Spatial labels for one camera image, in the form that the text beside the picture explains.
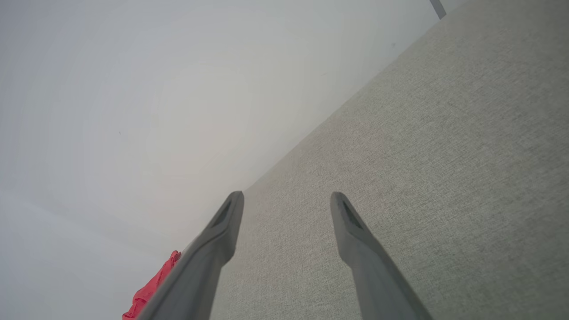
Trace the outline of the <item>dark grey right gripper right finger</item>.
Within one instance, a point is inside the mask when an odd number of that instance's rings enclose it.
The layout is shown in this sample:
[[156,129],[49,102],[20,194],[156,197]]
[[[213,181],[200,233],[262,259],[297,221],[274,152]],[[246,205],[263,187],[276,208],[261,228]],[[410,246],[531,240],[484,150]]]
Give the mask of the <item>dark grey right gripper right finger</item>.
[[339,256],[350,267],[364,320],[431,320],[396,264],[372,235],[347,196],[331,194]]

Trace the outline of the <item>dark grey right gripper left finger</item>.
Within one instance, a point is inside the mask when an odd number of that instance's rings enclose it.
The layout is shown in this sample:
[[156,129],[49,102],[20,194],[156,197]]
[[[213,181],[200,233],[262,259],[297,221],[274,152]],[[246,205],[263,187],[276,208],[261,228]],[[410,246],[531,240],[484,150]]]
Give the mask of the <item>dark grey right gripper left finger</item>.
[[243,211],[243,192],[230,193],[137,319],[209,320],[222,267],[236,251]]

